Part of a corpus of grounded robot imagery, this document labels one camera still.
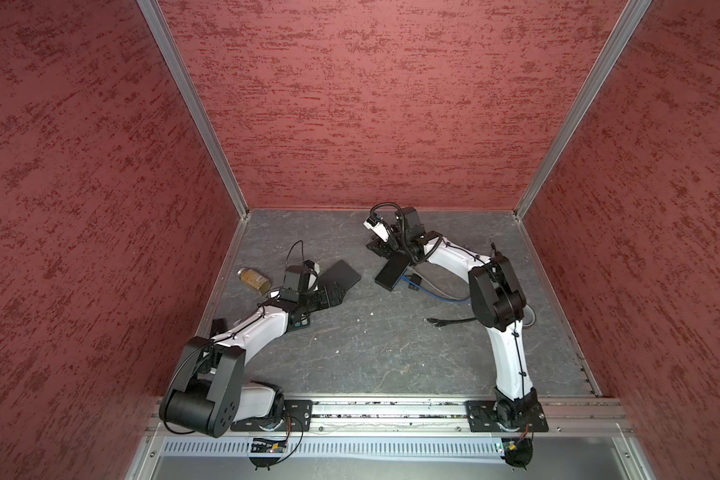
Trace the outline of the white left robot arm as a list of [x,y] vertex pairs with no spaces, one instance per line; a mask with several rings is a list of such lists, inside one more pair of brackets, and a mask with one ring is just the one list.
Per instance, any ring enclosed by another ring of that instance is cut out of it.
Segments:
[[188,341],[159,405],[168,430],[219,438],[252,422],[265,431],[287,421],[282,388],[248,382],[245,366],[271,342],[310,325],[315,312],[337,307],[361,280],[345,261],[324,272],[305,261],[285,269],[283,283],[246,318],[210,338]]

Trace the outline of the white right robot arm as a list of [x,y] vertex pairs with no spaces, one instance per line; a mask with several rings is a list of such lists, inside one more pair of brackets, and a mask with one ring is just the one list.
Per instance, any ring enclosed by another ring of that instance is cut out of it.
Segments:
[[428,231],[415,208],[393,202],[371,207],[364,227],[375,235],[367,248],[386,260],[375,277],[385,290],[393,290],[399,282],[412,286],[407,272],[424,263],[467,283],[465,301],[472,307],[472,316],[466,321],[487,330],[496,366],[492,418],[505,432],[530,430],[542,409],[523,344],[527,299],[511,261],[497,249],[479,254]]

